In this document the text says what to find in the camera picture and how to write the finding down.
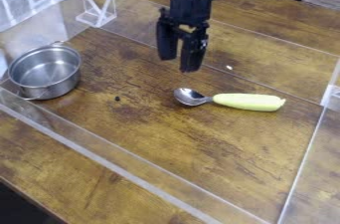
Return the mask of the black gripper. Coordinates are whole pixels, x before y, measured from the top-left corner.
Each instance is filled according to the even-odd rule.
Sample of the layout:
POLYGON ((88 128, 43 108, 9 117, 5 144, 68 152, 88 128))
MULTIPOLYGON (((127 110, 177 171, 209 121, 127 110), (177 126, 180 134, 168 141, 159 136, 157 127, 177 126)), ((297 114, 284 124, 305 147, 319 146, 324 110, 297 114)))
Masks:
MULTIPOLYGON (((167 61, 176 58, 176 29, 187 25, 195 29, 208 27, 212 0, 169 0, 169 8, 160 10, 157 21, 157 49, 160 58, 167 61)), ((180 51, 180 71, 191 73, 199 70, 208 42, 204 30, 195 30, 183 37, 180 51)))

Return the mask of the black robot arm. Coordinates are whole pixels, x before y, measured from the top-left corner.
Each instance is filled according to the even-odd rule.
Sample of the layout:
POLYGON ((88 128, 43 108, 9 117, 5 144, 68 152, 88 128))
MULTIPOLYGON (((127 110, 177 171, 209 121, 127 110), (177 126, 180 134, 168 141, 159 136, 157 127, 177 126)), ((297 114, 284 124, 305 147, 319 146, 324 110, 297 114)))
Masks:
POLYGON ((199 70, 208 42, 208 28, 212 0, 169 0, 169 8, 160 9, 157 21, 157 49, 163 60, 176 58, 177 40, 183 73, 199 70))

